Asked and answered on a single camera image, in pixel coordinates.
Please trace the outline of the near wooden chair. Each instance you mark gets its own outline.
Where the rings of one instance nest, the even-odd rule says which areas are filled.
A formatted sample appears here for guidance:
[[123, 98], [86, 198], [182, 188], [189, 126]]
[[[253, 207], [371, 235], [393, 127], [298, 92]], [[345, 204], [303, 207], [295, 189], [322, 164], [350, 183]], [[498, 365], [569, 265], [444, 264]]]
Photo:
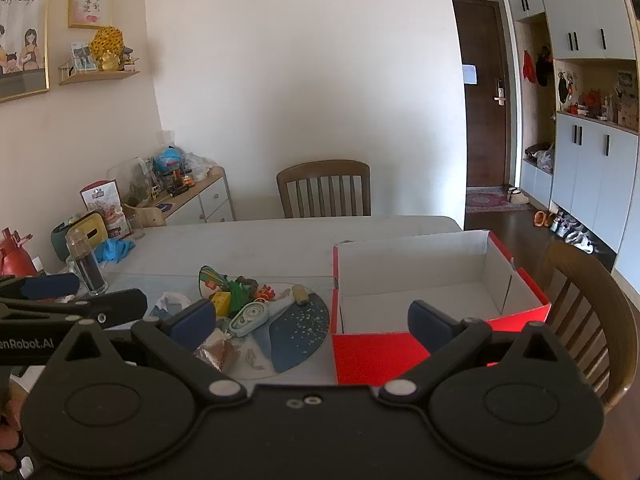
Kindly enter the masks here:
[[605, 411], [612, 411], [638, 370], [634, 307], [596, 257], [560, 240], [547, 247], [541, 288], [551, 302], [547, 324], [552, 333]]

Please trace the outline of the orange red flower toy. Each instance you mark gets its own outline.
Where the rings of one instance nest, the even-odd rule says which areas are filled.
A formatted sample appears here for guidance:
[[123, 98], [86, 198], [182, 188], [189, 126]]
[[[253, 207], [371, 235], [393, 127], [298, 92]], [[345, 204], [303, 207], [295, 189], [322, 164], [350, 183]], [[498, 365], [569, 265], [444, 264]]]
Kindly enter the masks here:
[[268, 302], [273, 301], [274, 298], [276, 298], [276, 292], [269, 285], [262, 285], [255, 292], [255, 299], [257, 301]]

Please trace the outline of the blue globe toy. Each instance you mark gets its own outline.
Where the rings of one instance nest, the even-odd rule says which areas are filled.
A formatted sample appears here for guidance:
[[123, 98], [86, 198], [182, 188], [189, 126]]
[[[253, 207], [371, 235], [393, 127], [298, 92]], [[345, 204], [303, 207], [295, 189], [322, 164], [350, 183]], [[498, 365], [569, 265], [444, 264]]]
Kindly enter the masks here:
[[160, 154], [154, 157], [154, 171], [161, 176], [172, 174], [174, 171], [180, 171], [182, 168], [182, 154], [174, 146], [168, 146]]

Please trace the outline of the small yellow box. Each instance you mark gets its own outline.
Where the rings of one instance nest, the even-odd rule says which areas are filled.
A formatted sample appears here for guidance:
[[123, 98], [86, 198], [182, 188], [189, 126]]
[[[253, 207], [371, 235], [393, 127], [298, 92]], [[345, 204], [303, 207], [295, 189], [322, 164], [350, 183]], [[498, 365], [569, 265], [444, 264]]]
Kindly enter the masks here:
[[218, 318], [228, 318], [231, 311], [232, 293], [225, 292], [224, 290], [218, 290], [212, 296], [210, 296], [216, 315]]

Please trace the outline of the colourful fabric pouch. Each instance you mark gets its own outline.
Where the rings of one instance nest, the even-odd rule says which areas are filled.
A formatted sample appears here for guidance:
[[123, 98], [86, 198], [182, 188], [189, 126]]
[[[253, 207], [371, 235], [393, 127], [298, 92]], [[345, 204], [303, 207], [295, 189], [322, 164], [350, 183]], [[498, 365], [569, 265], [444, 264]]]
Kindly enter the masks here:
[[211, 266], [202, 266], [198, 271], [198, 290], [204, 299], [210, 299], [216, 292], [228, 292], [229, 280]]

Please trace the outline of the green plush toy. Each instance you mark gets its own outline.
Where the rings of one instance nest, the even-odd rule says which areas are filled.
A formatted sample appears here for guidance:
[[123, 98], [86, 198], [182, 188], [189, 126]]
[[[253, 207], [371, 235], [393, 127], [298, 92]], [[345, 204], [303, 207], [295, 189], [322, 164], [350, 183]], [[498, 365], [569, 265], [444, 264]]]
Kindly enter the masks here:
[[228, 281], [228, 291], [231, 292], [232, 313], [239, 312], [246, 304], [255, 299], [258, 289], [258, 281], [254, 278], [238, 276], [234, 281]]

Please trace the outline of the wooden chair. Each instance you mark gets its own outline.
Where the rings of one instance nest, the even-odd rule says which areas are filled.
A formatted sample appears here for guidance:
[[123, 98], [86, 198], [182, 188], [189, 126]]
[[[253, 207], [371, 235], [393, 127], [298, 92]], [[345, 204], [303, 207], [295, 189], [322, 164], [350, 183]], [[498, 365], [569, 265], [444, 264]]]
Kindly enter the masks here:
[[605, 411], [612, 411], [638, 370], [634, 307], [596, 257], [560, 240], [547, 247], [541, 288], [551, 302], [547, 324], [552, 333]]
[[351, 159], [303, 162], [277, 174], [285, 218], [371, 214], [371, 169]]

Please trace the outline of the yellow flower ornament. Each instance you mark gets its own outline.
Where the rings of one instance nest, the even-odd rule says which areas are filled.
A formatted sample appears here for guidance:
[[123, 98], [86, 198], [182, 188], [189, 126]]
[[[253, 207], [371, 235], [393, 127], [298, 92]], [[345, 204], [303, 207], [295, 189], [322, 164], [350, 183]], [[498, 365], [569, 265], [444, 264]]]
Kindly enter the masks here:
[[90, 44], [96, 66], [104, 72], [117, 72], [124, 55], [122, 31], [114, 26], [102, 27], [96, 31]]

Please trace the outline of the red white snack bag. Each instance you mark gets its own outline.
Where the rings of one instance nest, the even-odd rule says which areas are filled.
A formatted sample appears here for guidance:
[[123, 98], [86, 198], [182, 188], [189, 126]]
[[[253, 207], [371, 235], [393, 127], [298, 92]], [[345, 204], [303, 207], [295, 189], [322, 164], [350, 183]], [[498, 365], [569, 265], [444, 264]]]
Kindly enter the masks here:
[[121, 240], [131, 233], [115, 180], [93, 182], [80, 191], [80, 196], [88, 211], [102, 217], [109, 238]]

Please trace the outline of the silver snack packet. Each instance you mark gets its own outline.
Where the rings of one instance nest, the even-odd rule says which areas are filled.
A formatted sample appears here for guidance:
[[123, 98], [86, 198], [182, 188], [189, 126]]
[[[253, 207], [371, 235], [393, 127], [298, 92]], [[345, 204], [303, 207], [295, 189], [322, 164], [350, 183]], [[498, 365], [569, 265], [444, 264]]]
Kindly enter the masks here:
[[215, 328], [206, 341], [194, 351], [194, 356], [215, 367], [216, 370], [227, 373], [240, 356], [240, 352], [232, 344], [232, 338], [229, 334]]

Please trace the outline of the beige eraser block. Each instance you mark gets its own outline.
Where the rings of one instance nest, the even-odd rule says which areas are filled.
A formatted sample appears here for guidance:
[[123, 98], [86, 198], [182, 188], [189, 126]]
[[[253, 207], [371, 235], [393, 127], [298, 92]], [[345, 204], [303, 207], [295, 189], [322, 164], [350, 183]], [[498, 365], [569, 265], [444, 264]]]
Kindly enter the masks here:
[[305, 304], [310, 303], [309, 295], [307, 289], [303, 285], [295, 284], [292, 286], [292, 295], [294, 301], [299, 306], [304, 306]]

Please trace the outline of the red patterned door rug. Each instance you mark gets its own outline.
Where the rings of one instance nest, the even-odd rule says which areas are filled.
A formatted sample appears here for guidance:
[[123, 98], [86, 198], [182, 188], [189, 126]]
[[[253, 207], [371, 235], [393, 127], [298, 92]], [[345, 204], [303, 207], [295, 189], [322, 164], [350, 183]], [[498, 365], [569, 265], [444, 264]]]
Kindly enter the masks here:
[[512, 203], [502, 186], [488, 188], [468, 188], [465, 196], [467, 214], [488, 214], [488, 212], [514, 212], [530, 208], [530, 203]]

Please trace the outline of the round patterned table mat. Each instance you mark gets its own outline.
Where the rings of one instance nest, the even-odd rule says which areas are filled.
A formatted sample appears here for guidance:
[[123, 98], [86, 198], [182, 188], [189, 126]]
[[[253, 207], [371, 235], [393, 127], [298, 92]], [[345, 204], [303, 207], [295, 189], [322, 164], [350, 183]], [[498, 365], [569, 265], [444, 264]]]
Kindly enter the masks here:
[[269, 321], [242, 338], [228, 332], [228, 318], [216, 326], [232, 338], [240, 352], [226, 374], [240, 382], [331, 385], [335, 382], [330, 343], [330, 290], [306, 286], [310, 303], [294, 301], [294, 282], [269, 281], [276, 298], [269, 301]]

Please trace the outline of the light green correction tape dispenser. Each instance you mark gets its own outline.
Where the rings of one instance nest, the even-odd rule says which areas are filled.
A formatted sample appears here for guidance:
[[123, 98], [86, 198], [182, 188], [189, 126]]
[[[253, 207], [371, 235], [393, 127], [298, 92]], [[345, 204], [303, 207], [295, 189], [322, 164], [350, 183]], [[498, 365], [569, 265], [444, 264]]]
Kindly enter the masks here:
[[232, 318], [228, 332], [236, 338], [245, 337], [267, 323], [269, 318], [269, 307], [263, 301], [250, 302]]

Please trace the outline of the red and white cardboard box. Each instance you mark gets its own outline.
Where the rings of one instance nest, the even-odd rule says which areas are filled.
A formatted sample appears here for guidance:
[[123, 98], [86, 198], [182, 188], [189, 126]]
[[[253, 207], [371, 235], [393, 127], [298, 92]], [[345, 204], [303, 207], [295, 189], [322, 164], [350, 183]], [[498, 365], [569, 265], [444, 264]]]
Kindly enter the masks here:
[[377, 387], [427, 358], [408, 329], [414, 300], [506, 332], [544, 321], [551, 308], [490, 231], [339, 244], [333, 278], [330, 332], [341, 386]]

